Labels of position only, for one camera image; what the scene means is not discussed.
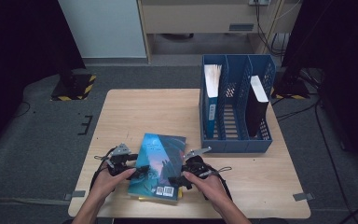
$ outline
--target white wall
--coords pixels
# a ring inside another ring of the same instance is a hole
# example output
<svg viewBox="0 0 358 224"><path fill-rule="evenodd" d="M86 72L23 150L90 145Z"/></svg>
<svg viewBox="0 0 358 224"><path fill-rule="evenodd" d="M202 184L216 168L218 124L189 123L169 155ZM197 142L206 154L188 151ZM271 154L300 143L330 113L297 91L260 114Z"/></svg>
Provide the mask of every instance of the white wall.
<svg viewBox="0 0 358 224"><path fill-rule="evenodd" d="M59 0L83 58L146 58L136 0Z"/></svg>

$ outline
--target black book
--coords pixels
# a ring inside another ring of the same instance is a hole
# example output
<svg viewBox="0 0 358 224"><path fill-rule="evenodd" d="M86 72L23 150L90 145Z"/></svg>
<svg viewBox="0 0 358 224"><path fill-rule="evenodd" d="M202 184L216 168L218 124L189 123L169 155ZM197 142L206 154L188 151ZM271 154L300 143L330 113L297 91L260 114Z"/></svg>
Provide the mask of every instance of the black book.
<svg viewBox="0 0 358 224"><path fill-rule="evenodd" d="M250 137L257 136L262 119L266 117L269 98L264 91L258 76L252 76L251 88L248 94L248 102L245 111L246 126Z"/></svg>

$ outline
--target light wood tabletop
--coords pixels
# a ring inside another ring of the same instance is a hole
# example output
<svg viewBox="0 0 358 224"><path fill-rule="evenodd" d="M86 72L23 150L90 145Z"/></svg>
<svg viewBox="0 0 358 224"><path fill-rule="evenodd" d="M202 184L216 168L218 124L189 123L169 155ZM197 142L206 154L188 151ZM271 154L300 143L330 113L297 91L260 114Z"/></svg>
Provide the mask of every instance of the light wood tabletop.
<svg viewBox="0 0 358 224"><path fill-rule="evenodd" d="M100 161L120 143L138 153L145 133L186 137L186 152L200 148L199 89L111 90L107 93L76 190L85 197L75 197L69 206L74 217L85 201L90 181ZM267 124L273 139L262 154L202 155L215 169L231 166L221 173L234 203L249 218L308 218L307 201L296 201L302 193L295 167L284 143L272 107L268 106ZM140 202L127 194L128 181L120 183L105 201L98 217L220 218L197 188L183 188L178 203Z"/></svg>

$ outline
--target barcode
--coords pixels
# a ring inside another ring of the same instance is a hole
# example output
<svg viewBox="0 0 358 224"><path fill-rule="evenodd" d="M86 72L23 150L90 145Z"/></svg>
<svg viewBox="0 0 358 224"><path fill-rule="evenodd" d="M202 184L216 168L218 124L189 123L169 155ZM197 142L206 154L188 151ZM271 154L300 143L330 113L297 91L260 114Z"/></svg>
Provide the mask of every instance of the barcode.
<svg viewBox="0 0 358 224"><path fill-rule="evenodd" d="M173 187L164 187L164 193L162 195L172 197Z"/></svg>
<svg viewBox="0 0 358 224"><path fill-rule="evenodd" d="M156 194L157 194L157 195L162 195L163 191L164 191L164 188L163 188L163 187L157 187Z"/></svg>

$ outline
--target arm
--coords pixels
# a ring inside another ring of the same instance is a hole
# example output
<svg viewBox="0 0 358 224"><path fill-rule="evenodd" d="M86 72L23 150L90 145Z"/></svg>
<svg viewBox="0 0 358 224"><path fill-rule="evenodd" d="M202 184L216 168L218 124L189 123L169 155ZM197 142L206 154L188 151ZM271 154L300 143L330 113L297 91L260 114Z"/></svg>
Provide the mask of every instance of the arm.
<svg viewBox="0 0 358 224"><path fill-rule="evenodd" d="M130 177L135 169L126 170L125 172L111 176L107 169L101 170L95 183L87 196L86 201L78 211L73 224L95 223L95 219L103 206L105 198L113 191L116 185L122 180Z"/></svg>
<svg viewBox="0 0 358 224"><path fill-rule="evenodd" d="M183 174L188 181L195 184L205 194L211 201L213 209L222 216L227 224L252 224L237 205L228 198L217 176L210 175L206 179L201 179L189 172L183 172Z"/></svg>

